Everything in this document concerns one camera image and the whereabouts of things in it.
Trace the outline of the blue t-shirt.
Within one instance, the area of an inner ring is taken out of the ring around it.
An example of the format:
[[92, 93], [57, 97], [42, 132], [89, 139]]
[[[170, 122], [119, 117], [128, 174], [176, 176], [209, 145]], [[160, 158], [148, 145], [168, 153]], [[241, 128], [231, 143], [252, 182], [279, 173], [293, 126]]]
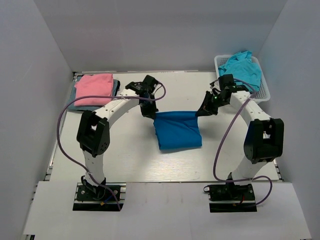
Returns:
[[195, 111], [157, 112], [153, 122], [161, 151], [194, 149], [202, 146]]

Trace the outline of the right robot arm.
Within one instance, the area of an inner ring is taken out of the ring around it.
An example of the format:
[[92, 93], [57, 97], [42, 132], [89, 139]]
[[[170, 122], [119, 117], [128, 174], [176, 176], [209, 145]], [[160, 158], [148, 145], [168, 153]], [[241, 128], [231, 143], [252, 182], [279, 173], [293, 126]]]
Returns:
[[[204, 100], [195, 113], [196, 117], [217, 115], [220, 107], [230, 105], [236, 110], [217, 148], [213, 176], [220, 183], [228, 184], [226, 195], [236, 200], [244, 193], [245, 185], [258, 179], [257, 173], [267, 163], [280, 157], [283, 153], [284, 122], [280, 118], [273, 118], [265, 113], [255, 102], [257, 91], [255, 88], [232, 74], [220, 76], [219, 88], [212, 88], [205, 93]], [[242, 117], [247, 125], [247, 133], [243, 143], [244, 157], [226, 180], [216, 174], [216, 167], [220, 151], [227, 135], [238, 117]]]

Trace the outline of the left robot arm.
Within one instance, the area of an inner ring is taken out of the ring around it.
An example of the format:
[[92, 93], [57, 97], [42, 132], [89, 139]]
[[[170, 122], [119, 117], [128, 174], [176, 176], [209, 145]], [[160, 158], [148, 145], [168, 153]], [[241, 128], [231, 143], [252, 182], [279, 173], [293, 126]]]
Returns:
[[160, 82], [150, 75], [143, 81], [130, 82], [109, 103], [95, 111], [86, 110], [81, 115], [76, 136], [85, 158], [86, 173], [81, 183], [90, 196], [99, 200], [107, 192], [106, 178], [103, 170], [103, 155], [110, 145], [110, 129], [125, 113], [140, 106], [141, 115], [155, 119], [158, 112], [155, 90]]

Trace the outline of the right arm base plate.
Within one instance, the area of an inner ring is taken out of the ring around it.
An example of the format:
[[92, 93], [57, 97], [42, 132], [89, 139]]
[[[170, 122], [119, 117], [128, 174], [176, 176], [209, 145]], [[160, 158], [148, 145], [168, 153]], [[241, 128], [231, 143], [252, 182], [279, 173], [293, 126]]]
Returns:
[[211, 184], [203, 188], [208, 194], [210, 213], [257, 212], [256, 198], [251, 184]]

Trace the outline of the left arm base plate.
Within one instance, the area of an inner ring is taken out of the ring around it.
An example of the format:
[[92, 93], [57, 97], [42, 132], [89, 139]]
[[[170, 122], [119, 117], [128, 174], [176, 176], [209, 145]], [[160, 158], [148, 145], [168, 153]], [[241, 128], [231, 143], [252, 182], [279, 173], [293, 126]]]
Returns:
[[[115, 194], [120, 209], [125, 203], [126, 184], [125, 183], [111, 183], [108, 187]], [[118, 204], [106, 189], [102, 189], [102, 193], [94, 195], [82, 183], [78, 183], [73, 201], [73, 211], [87, 211], [87, 212], [119, 212]]]

